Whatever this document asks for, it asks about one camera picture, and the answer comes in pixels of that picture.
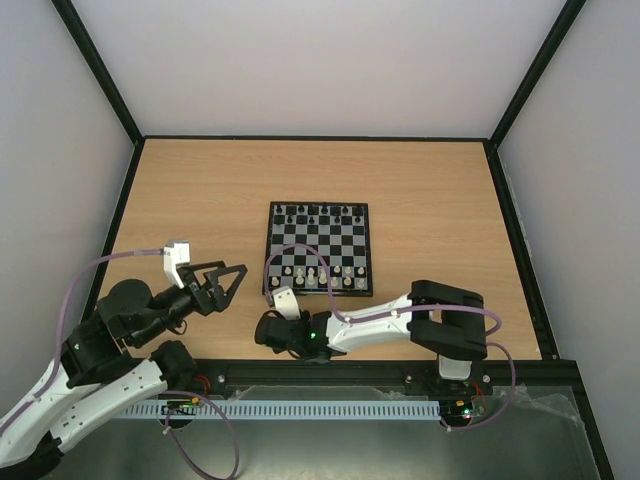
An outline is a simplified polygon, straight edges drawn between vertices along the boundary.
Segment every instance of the robotic arm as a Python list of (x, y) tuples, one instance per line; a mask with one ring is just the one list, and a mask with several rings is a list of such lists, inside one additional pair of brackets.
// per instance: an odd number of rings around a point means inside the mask
[[(389, 303), (353, 312), (343, 312), (341, 321), (330, 311), (310, 315), (300, 311), (290, 287), (273, 292), (274, 310), (260, 319), (255, 341), (275, 353), (315, 363), (375, 343), (407, 339), (438, 354), (440, 377), (466, 380), (471, 362), (487, 356), (484, 317), (478, 313), (443, 311), (441, 322), (433, 312), (409, 311), (408, 307), (443, 304), (482, 308), (477, 293), (436, 282), (413, 282), (411, 292)], [(365, 317), (376, 319), (358, 323)]]
[[(49, 389), (36, 398), (53, 370), (53, 361), (0, 420), (0, 477), (40, 478), (55, 468), (64, 453), (120, 411), (167, 389), (184, 389), (191, 381), (195, 362), (182, 342), (164, 342), (142, 362), (131, 358), (127, 347), (140, 348), (165, 330), (184, 333), (185, 317), (193, 312), (203, 316), (222, 312), (247, 268), (227, 267), (224, 262), (188, 265), (186, 242), (170, 243), (163, 256), (173, 285), (155, 296), (141, 280), (115, 285), (64, 342), (61, 367)], [(196, 277), (200, 271), (204, 271), (202, 284)], [(232, 274), (236, 277), (225, 291), (219, 279)], [(26, 402), (30, 404), (24, 410)]]

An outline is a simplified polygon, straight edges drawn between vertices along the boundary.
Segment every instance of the white cable tray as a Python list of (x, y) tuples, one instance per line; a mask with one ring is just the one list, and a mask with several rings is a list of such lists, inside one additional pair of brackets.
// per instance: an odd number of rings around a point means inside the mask
[[(440, 420), (438, 402), (430, 401), (284, 401), (215, 400), (231, 420)], [(143, 400), (115, 418), (164, 419), (166, 400)], [(219, 420), (209, 405), (184, 408), (172, 419)]]

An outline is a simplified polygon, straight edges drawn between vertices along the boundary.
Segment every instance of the wooden surface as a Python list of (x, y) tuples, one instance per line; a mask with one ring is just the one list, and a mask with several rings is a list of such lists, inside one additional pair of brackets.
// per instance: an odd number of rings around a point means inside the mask
[[(540, 358), (480, 143), (148, 140), (114, 252), (181, 238), (191, 242), (192, 263), (224, 260), (249, 269), (227, 311), (189, 318), (181, 339), (194, 357), (287, 358), (253, 341), (267, 309), (260, 282), (272, 200), (369, 203), (374, 296), (339, 298), (341, 309), (387, 302), (413, 280), (435, 280), (481, 293), (504, 321), (492, 339), (514, 358)], [(168, 286), (160, 258), (116, 260), (102, 294), (132, 277), (154, 292)], [(328, 308), (325, 296), (301, 297), (300, 304), (311, 312)], [(395, 342), (346, 358), (435, 356)], [(501, 353), (490, 350), (490, 358)]]

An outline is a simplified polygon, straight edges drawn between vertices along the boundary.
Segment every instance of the white wall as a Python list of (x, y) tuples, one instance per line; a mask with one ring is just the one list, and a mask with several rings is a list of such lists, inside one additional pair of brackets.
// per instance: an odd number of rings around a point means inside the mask
[(501, 148), (617, 478), (640, 445), (640, 2), (591, 0)]
[(145, 134), (489, 136), (564, 0), (75, 0)]
[(50, 2), (0, 1), (0, 58), (1, 417), (53, 354), (62, 297), (102, 250), (132, 145)]

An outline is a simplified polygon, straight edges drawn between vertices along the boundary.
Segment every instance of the black frame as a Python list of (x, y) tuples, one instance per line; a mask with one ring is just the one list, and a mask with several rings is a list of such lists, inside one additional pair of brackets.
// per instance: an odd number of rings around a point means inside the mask
[[(561, 360), (553, 337), (553, 332), (542, 301), (540, 289), (533, 271), (528, 247), (520, 228), (518, 215), (509, 191), (505, 173), (498, 155), (498, 147), (503, 142), (518, 114), (533, 92), (537, 82), (551, 62), (562, 40), (569, 32), (586, 0), (567, 0), (538, 54), (516, 90), (509, 106), (498, 123), (491, 138), (458, 137), (329, 137), (329, 136), (264, 136), (264, 135), (143, 135), (136, 125), (124, 99), (109, 74), (100, 54), (91, 40), (78, 12), (71, 0), (51, 0), (69, 33), (75, 40), (89, 68), (100, 84), (105, 96), (120, 119), (132, 144), (134, 152), (120, 193), (116, 210), (105, 240), (103, 255), (112, 252), (120, 227), (120, 222), (133, 186), (136, 170), (146, 139), (178, 138), (207, 140), (294, 140), (294, 141), (370, 141), (370, 142), (481, 142), (484, 145), (487, 162), (493, 178), (496, 194), (505, 222), (505, 227), (518, 268), (520, 281), (531, 315), (531, 321), (540, 348), (542, 360), (516, 361), (518, 379), (527, 385), (569, 386), (573, 390), (577, 406), (585, 422), (591, 449), (601, 478), (613, 478), (602, 440), (598, 433), (593, 412), (586, 396), (584, 384), (576, 362)], [(95, 307), (104, 280), (107, 265), (102, 264), (96, 271), (87, 299), (85, 316)], [(254, 384), (278, 385), (370, 385), (382, 388), (404, 388), (407, 394), (414, 392), (411, 383), (406, 382), (411, 372), (432, 371), (434, 361), (340, 361), (328, 365), (308, 365), (292, 361), (259, 360), (199, 360), (200, 370), (209, 378), (223, 379), (214, 386), (218, 393), (230, 393), (236, 388)], [(506, 361), (485, 361), (483, 367), (495, 385), (510, 383), (509, 365)]]

